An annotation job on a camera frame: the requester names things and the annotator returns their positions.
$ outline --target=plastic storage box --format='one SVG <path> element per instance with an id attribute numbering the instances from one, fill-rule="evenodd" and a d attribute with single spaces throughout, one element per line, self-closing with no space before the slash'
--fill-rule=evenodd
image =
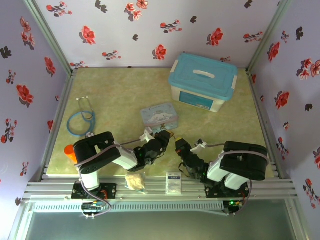
<path id="1" fill-rule="evenodd" d="M 178 127 L 178 115 L 170 102 L 147 107 L 140 112 L 144 125 L 150 127 L 153 133 L 159 133 L 165 129 L 176 129 Z"/>
<path id="2" fill-rule="evenodd" d="M 171 69 L 169 84 L 174 100 L 217 113 L 232 98 L 237 77 L 234 65 L 182 53 Z"/>

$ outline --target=tabletop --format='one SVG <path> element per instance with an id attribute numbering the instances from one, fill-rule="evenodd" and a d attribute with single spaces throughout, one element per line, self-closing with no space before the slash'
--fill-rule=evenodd
<path id="1" fill-rule="evenodd" d="M 265 146 L 244 69 L 238 71 L 232 99 L 217 113 L 173 101 L 168 83 L 169 75 L 168 68 L 80 68 L 72 84 L 47 174 L 78 173 L 74 163 L 64 154 L 64 148 L 83 137 L 71 135 L 66 125 L 70 116 L 80 111 L 76 98 L 86 96 L 96 115 L 94 133 L 111 132 L 118 143 L 136 140 L 144 133 L 141 109 L 172 103 L 179 117 L 178 128 L 172 131 L 176 137 L 184 138 L 191 146 L 200 138 L 209 145 L 235 141 Z M 79 115 L 72 119 L 70 127 L 81 133 L 88 129 L 88 123 Z M 133 149 L 145 143 L 136 142 L 126 147 Z M 222 146 L 206 148 L 198 155 L 205 162 L 211 162 L 222 150 Z M 167 172 L 178 172 L 180 163 L 181 159 L 175 152 L 175 141 L 171 138 L 164 156 L 140 172 L 146 176 L 165 176 Z M 99 170 L 100 177 L 124 176 L 126 173 L 125 169 L 115 163 Z M 273 177 L 270 166 L 266 175 Z"/>

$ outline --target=blue stethoscope tubing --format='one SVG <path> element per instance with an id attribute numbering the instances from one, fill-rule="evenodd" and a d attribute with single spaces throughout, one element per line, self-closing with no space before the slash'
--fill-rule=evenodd
<path id="1" fill-rule="evenodd" d="M 89 126 L 89 129 L 85 132 L 85 133 L 81 133 L 81 134 L 76 134 L 74 132 L 71 131 L 70 129 L 70 121 L 77 115 L 81 114 L 82 115 L 82 119 L 89 123 L 90 126 Z M 84 114 L 91 114 L 91 117 L 90 119 L 87 119 L 85 118 Z M 75 136 L 75 137 L 83 137 L 85 136 L 87 133 L 93 133 L 94 132 L 94 129 L 95 129 L 95 125 L 96 125 L 96 114 L 94 111 L 79 111 L 75 114 L 73 114 L 69 119 L 68 119 L 68 122 L 66 123 L 66 129 L 68 130 L 68 132 Z"/>

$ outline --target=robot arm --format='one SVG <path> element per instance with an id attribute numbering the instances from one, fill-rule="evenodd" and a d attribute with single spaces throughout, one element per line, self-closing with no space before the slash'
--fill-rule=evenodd
<path id="1" fill-rule="evenodd" d="M 223 151 L 215 162 L 205 163 L 195 152 L 207 144 L 198 142 L 191 148 L 183 138 L 176 139 L 175 148 L 181 157 L 189 176 L 200 180 L 208 187 L 226 187 L 237 191 L 248 180 L 263 181 L 266 178 L 268 151 L 255 144 L 227 141 Z"/>
<path id="2" fill-rule="evenodd" d="M 152 165 L 155 160 L 167 150 L 170 133 L 161 131 L 151 136 L 150 129 L 145 130 L 140 137 L 147 143 L 142 147 L 129 150 L 115 141 L 111 132 L 104 132 L 89 138 L 85 138 L 73 145 L 84 186 L 92 191 L 100 185 L 98 170 L 104 166 L 115 163 L 130 172 L 143 169 L 146 165 Z"/>

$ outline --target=stethoscope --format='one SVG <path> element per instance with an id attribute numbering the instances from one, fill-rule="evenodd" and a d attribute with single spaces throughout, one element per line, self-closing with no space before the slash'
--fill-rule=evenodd
<path id="1" fill-rule="evenodd" d="M 81 98 L 77 98 L 76 100 L 77 100 L 77 102 L 78 102 L 80 111 L 77 112 L 77 113 L 75 113 L 75 114 L 73 114 L 73 115 L 68 119 L 68 121 L 67 121 L 67 123 L 66 123 L 66 129 L 68 130 L 68 132 L 69 132 L 71 135 L 73 135 L 73 136 L 75 136 L 75 137 L 83 137 L 83 136 L 85 136 L 86 138 L 92 137 L 92 135 L 94 135 L 93 132 L 94 132 L 95 125 L 96 125 L 96 114 L 95 114 L 95 112 L 94 112 L 94 109 L 92 108 L 92 105 L 91 105 L 90 101 L 89 101 L 89 97 L 88 97 L 88 96 L 83 96 L 83 97 L 81 97 Z M 90 106 L 90 111 L 83 110 L 83 108 L 82 108 L 82 106 L 81 106 L 81 101 L 83 102 L 84 100 L 86 100 L 87 103 L 88 103 L 88 105 Z M 70 121 L 71 121 L 75 116 L 77 116 L 77 115 L 79 115 L 79 114 L 82 115 L 82 119 L 83 119 L 85 122 L 89 123 L 90 126 L 89 126 L 89 128 L 88 128 L 88 130 L 87 130 L 86 132 L 77 134 L 77 133 L 74 133 L 73 131 L 71 131 L 71 129 L 70 129 Z"/>

